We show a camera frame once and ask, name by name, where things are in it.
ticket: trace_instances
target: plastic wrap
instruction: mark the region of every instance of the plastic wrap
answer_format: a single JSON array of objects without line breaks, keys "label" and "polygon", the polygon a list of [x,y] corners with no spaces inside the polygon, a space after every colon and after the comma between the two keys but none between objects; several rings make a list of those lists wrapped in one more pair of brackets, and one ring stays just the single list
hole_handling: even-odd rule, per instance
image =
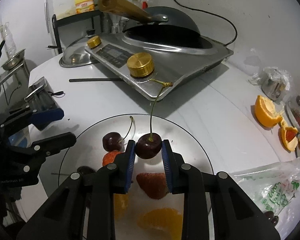
[{"label": "plastic wrap", "polygon": [[277,67],[265,67],[260,73],[254,73],[248,81],[252,85],[261,85],[267,78],[285,84],[285,90],[290,90],[292,77],[288,71]]},{"label": "plastic wrap", "polygon": [[279,216],[276,229],[285,239],[300,221],[300,157],[235,172],[231,177],[262,212],[271,210]]}]

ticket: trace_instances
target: gold knob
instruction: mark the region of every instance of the gold knob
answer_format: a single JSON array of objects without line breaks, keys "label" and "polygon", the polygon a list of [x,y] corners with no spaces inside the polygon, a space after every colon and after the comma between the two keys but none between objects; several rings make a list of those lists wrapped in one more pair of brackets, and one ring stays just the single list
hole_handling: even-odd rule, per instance
[{"label": "gold knob", "polygon": [[152,56],[147,52],[133,54],[127,60],[127,66],[131,76],[134,77],[145,77],[154,70]]},{"label": "gold knob", "polygon": [[94,36],[90,40],[87,41],[87,44],[90,49],[93,49],[94,47],[98,46],[101,43],[101,39],[99,36]]}]

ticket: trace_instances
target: plate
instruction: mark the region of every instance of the plate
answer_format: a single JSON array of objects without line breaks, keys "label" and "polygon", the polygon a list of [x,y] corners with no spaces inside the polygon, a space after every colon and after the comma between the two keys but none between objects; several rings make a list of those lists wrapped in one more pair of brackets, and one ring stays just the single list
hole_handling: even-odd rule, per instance
[{"label": "plate", "polygon": [[[130,133],[126,137],[125,146],[128,140],[138,139],[149,133],[150,115],[148,114],[124,114],[113,116],[97,122],[83,131],[77,138],[76,144],[66,152],[62,164],[61,173],[71,174],[80,166],[86,165],[95,170],[102,167],[103,156],[107,153],[102,147],[102,138],[109,132],[118,132],[125,136],[133,116],[134,121]],[[158,133],[162,140],[168,139],[173,152],[180,153],[185,161],[202,172],[213,174],[210,160],[200,143],[185,129],[179,125],[160,117],[152,118],[153,132]],[[153,209],[170,207],[183,212],[183,194],[168,194],[161,200],[149,198],[139,187],[136,175],[141,172],[164,172],[161,152],[150,160],[143,160],[136,156],[133,170],[131,188],[129,190],[129,204],[123,218],[115,222],[116,238],[118,240],[131,239],[162,239],[162,235],[156,232],[146,232],[137,226],[137,218]],[[60,183],[66,178],[60,177]],[[211,208],[209,194],[207,197],[208,210]]]}]

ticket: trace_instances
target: yellow bottle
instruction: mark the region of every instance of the yellow bottle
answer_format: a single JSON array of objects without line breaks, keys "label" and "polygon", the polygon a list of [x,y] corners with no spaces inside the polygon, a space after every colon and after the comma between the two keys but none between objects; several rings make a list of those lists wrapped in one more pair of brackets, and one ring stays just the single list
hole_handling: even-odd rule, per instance
[{"label": "yellow bottle", "polygon": [[94,2],[93,0],[74,0],[76,12],[83,13],[94,11]]}]

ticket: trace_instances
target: pan handle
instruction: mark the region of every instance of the pan handle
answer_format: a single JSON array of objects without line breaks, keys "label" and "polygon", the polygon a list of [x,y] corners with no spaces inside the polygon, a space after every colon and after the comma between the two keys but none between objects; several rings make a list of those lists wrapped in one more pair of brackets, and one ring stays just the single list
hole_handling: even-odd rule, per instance
[{"label": "pan handle", "polygon": [[127,0],[99,0],[99,10],[141,22],[152,22],[150,14]]}]

